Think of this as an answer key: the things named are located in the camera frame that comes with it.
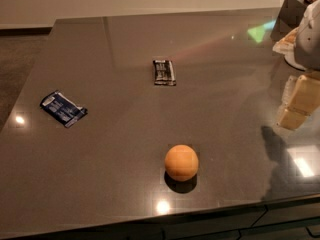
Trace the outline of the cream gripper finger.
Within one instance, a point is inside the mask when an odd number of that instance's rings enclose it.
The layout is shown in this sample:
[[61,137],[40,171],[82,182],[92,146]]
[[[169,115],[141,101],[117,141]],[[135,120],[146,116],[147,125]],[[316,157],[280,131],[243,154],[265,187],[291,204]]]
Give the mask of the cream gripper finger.
[[276,53],[286,55],[289,52],[293,51],[296,37],[297,37],[298,29],[294,28],[290,31],[286,36],[276,42],[272,48],[272,50]]
[[277,124],[288,130],[298,129],[320,106],[318,73],[290,76],[282,95]]

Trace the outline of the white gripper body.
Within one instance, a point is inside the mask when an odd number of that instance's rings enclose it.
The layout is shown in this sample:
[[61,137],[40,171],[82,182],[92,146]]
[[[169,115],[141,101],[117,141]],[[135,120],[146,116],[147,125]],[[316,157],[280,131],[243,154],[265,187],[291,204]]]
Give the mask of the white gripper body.
[[294,57],[308,69],[320,70],[320,0],[310,4],[298,27]]

